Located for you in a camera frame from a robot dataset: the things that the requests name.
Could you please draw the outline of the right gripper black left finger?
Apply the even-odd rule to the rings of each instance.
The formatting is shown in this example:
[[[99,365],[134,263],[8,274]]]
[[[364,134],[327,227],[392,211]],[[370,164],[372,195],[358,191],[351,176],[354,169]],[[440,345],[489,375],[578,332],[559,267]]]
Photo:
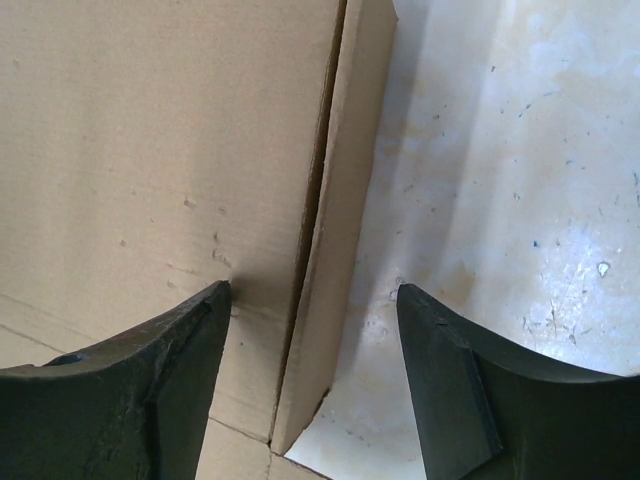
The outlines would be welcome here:
[[[192,479],[232,293],[218,281],[84,349],[1,372],[5,479]]]

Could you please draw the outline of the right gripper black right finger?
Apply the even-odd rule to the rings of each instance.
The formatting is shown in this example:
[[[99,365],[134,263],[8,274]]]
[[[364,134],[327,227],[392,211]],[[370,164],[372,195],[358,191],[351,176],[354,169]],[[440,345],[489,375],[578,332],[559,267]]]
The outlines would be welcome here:
[[[514,343],[412,284],[398,327],[430,479],[635,479],[639,380]]]

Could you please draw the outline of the brown cardboard box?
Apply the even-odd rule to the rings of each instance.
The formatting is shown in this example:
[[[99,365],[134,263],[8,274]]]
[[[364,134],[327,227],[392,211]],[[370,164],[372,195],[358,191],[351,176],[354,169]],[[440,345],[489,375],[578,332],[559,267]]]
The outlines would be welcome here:
[[[1,372],[208,286],[232,306],[192,479],[285,459],[333,382],[389,1],[5,1]]]

